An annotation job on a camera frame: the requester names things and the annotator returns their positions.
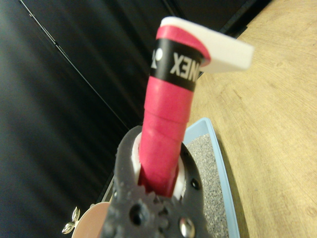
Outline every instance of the metal screw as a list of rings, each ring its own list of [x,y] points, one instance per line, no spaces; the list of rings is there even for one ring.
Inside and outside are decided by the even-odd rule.
[[[181,218],[179,220],[179,229],[184,238],[194,238],[195,237],[195,226],[192,220],[189,218]]]
[[[193,178],[191,181],[192,186],[194,187],[194,189],[199,190],[200,189],[200,183],[198,182],[197,179]]]

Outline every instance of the wooden table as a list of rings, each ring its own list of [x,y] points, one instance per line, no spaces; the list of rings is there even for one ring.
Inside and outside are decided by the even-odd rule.
[[[251,68],[205,73],[189,125],[211,119],[241,237],[317,238],[317,1],[275,0],[239,39]]]

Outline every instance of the blue tray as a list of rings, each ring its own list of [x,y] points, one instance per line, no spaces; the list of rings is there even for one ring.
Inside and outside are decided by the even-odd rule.
[[[226,173],[226,168],[223,163],[222,155],[219,149],[218,141],[216,138],[216,134],[213,130],[211,121],[208,118],[201,118],[199,121],[192,124],[190,127],[186,129],[185,137],[184,137],[184,144],[188,144],[197,137],[201,135],[209,134],[211,138],[211,144],[214,151],[214,157],[216,160],[219,178],[220,178],[220,185],[222,190],[224,208],[226,210],[227,216],[227,225],[229,231],[230,238],[239,238],[239,229],[237,223],[236,212],[234,210],[234,205],[232,201],[232,195],[230,190],[230,185]]]

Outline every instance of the gray granular material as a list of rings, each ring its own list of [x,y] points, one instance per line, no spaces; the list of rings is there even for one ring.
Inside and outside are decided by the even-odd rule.
[[[209,134],[196,138],[186,147],[193,156],[202,179],[208,232],[215,238],[227,238],[229,234],[226,212]]]

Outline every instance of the white end cap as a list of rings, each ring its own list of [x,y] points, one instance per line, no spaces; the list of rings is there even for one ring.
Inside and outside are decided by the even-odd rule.
[[[160,26],[172,25],[195,36],[209,52],[211,62],[200,68],[203,72],[218,73],[246,70],[250,67],[254,47],[178,17],[166,17]]]

